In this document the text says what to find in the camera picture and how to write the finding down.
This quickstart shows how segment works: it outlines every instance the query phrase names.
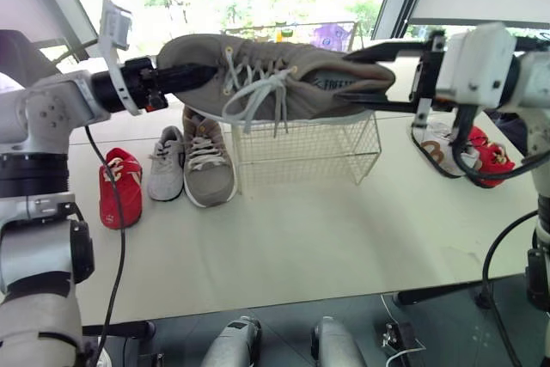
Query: table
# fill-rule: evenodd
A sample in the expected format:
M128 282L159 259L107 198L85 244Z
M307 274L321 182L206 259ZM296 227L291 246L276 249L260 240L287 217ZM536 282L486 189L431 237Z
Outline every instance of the table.
M394 96L406 98L404 84ZM137 118L119 113L92 132L103 153L129 150L146 182L154 142L164 126L180 126L180 116L178 104ZM144 214L127 230L113 322L479 280L495 236L536 207L530 176L492 190L444 178L410 141L410 114L378 119L382 155L359 187L320 181L258 188L211 209L196 208L185 195L162 203L144 192ZM484 114L476 125L521 159ZM85 142L82 131L73 134L70 189L94 239L95 273L77 296L83 324L95 324L105 315L119 233L101 225L100 163ZM502 243L493 276L523 271L532 230L526 223Z

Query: beige sneaker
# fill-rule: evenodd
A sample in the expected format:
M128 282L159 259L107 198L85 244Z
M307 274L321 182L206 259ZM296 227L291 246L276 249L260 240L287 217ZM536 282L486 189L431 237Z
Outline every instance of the beige sneaker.
M204 116L229 123L253 120L313 120L341 123L365 107L334 99L347 91L385 93L394 83L379 64L345 61L344 53L311 45L255 43L221 34L191 34L169 41L159 52L159 69L181 64L218 67L198 89L175 94Z
M220 125L185 107L183 143L183 181L191 202L207 207L232 199L236 192L235 173Z

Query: white wire basket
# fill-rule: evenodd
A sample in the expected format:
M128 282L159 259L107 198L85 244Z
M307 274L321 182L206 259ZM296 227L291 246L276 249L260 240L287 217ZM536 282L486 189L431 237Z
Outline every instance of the white wire basket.
M382 152L374 113L349 125L289 122L288 133L273 123L253 125L246 134L231 126L233 163L241 193L252 187L319 179L347 179L358 185Z

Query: purple object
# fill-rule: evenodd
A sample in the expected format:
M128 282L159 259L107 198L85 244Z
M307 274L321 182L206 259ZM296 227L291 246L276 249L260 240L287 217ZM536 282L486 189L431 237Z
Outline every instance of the purple object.
M346 52L349 36L350 32L337 23L326 23L313 31L313 39L310 43L328 51Z

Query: red sneaker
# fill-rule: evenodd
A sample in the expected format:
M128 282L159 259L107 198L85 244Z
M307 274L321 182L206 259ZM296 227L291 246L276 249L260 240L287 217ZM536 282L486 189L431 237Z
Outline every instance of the red sneaker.
M477 126L472 128L468 139L480 153L480 158L475 168L487 174L501 174L511 171L516 164L506 155L504 146L490 142L487 135ZM494 188L503 180L472 180L478 187Z
M124 225L129 227L141 217L141 165L136 158L121 148L110 150L105 160L113 172L119 190ZM106 227L120 229L120 218L113 187L105 167L102 165L100 167L100 217Z

